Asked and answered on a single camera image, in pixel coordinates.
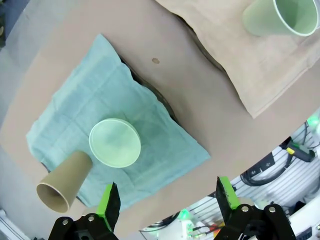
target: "gray floor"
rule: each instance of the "gray floor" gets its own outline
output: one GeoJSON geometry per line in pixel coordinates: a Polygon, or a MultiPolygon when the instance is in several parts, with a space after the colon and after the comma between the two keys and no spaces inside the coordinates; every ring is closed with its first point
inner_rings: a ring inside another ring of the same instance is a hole
{"type": "MultiPolygon", "coordinates": [[[[8,0],[15,5],[18,0],[8,0]]],[[[39,48],[53,27],[83,0],[20,0],[19,7],[8,15],[9,27],[13,27],[0,51],[0,126],[8,107],[39,48]],[[17,14],[19,19],[14,25],[17,14]]],[[[52,225],[60,217],[43,205],[36,195],[35,186],[24,172],[6,155],[0,146],[0,208],[30,238],[48,239],[52,225]]],[[[143,240],[136,233],[128,240],[143,240]]]]}
{"type": "Polygon", "coordinates": [[[6,0],[0,6],[0,13],[5,13],[5,36],[8,37],[20,14],[27,6],[29,0],[6,0]]]}

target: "cup rim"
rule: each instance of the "cup rim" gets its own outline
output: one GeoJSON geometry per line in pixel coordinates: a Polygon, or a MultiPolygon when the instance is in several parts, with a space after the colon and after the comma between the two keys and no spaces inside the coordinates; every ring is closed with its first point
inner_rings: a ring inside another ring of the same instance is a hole
{"type": "Polygon", "coordinates": [[[93,155],[96,157],[96,159],[98,159],[99,162],[101,162],[101,163],[104,164],[104,165],[107,165],[107,166],[112,167],[112,168],[118,168],[118,169],[129,167],[130,165],[134,164],[134,163],[138,160],[139,155],[138,155],[138,157],[137,157],[133,162],[131,162],[131,163],[128,163],[128,164],[122,165],[122,166],[116,166],[116,165],[112,165],[112,164],[110,164],[110,163],[106,163],[106,162],[100,160],[99,157],[96,155],[96,152],[94,151],[94,148],[93,148],[92,143],[91,143],[91,139],[92,139],[92,137],[93,137],[93,131],[94,131],[94,129],[95,129],[98,125],[100,125],[100,124],[102,124],[102,123],[104,123],[104,122],[108,122],[108,121],[121,122],[122,124],[125,124],[125,125],[127,125],[130,129],[132,129],[132,130],[135,132],[135,134],[138,136],[138,140],[139,140],[139,143],[140,143],[140,144],[139,144],[139,145],[140,145],[139,155],[141,154],[141,139],[140,139],[140,136],[139,136],[137,130],[136,130],[135,127],[132,126],[129,122],[127,122],[127,121],[125,121],[125,120],[123,120],[123,119],[120,119],[120,118],[107,118],[107,119],[104,119],[104,120],[99,121],[96,125],[93,126],[93,128],[91,129],[90,134],[89,134],[89,146],[90,146],[90,150],[91,150],[91,152],[93,153],[93,155]]]}
{"type": "Polygon", "coordinates": [[[39,183],[36,185],[35,189],[36,189],[36,194],[38,195],[38,197],[40,198],[40,200],[41,200],[48,208],[50,208],[51,210],[53,210],[53,211],[55,211],[55,212],[57,212],[57,213],[61,213],[61,214],[66,213],[66,212],[69,211],[69,209],[70,209],[69,202],[67,201],[66,197],[65,197],[56,187],[52,186],[51,184],[49,184],[49,183],[47,183],[47,182],[41,181],[41,182],[39,182],[39,183]],[[66,211],[58,211],[58,210],[56,210],[56,209],[53,209],[51,206],[47,205],[47,203],[43,200],[43,198],[42,198],[42,197],[39,195],[39,193],[38,193],[38,187],[39,187],[39,186],[43,186],[43,185],[45,185],[45,186],[53,189],[54,191],[56,191],[56,192],[60,195],[60,197],[63,198],[64,202],[66,203],[66,211]]]}
{"type": "Polygon", "coordinates": [[[287,29],[289,29],[294,34],[296,34],[298,36],[301,36],[301,37],[308,37],[308,36],[310,36],[311,34],[313,34],[317,30],[317,27],[318,27],[318,24],[319,24],[319,12],[318,12],[318,8],[317,8],[317,5],[315,3],[315,0],[312,0],[312,2],[313,2],[314,8],[315,8],[315,12],[316,12],[316,24],[314,26],[314,29],[309,33],[301,33],[301,32],[298,32],[298,31],[294,30],[292,27],[290,27],[286,23],[286,21],[283,19],[283,17],[281,16],[281,14],[279,12],[279,9],[278,9],[278,6],[277,6],[277,3],[276,3],[276,0],[272,0],[272,1],[273,1],[273,6],[275,8],[276,14],[279,16],[281,22],[285,25],[285,27],[287,29]]]}

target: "stain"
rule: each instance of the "stain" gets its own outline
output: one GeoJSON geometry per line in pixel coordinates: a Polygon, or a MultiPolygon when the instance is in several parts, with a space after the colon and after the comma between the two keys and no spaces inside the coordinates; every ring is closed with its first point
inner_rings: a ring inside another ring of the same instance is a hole
{"type": "Polygon", "coordinates": [[[154,64],[159,64],[159,63],[160,63],[160,61],[159,61],[158,58],[152,58],[152,62],[153,62],[154,64]]]}

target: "green light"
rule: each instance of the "green light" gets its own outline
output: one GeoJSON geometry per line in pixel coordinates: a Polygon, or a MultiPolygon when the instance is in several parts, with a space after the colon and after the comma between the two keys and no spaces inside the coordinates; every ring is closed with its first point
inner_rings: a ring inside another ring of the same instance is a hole
{"type": "Polygon", "coordinates": [[[309,117],[307,122],[311,127],[317,126],[320,123],[319,118],[317,116],[309,117]]]}
{"type": "Polygon", "coordinates": [[[189,218],[190,218],[190,213],[188,212],[187,209],[183,209],[183,210],[180,212],[178,218],[179,218],[180,220],[189,219],[189,218]]]}
{"type": "Polygon", "coordinates": [[[205,233],[200,233],[200,234],[198,234],[198,235],[196,235],[196,236],[194,236],[196,239],[198,239],[198,238],[201,238],[202,236],[205,236],[206,234],[205,233]]]}

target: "tan paper cup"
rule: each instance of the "tan paper cup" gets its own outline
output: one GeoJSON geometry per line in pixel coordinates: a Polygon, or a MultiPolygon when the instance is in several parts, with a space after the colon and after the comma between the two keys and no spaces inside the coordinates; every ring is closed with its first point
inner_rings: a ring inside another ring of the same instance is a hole
{"type": "Polygon", "coordinates": [[[36,186],[39,198],[50,209],[67,212],[92,165],[86,153],[74,152],[36,186]]]}

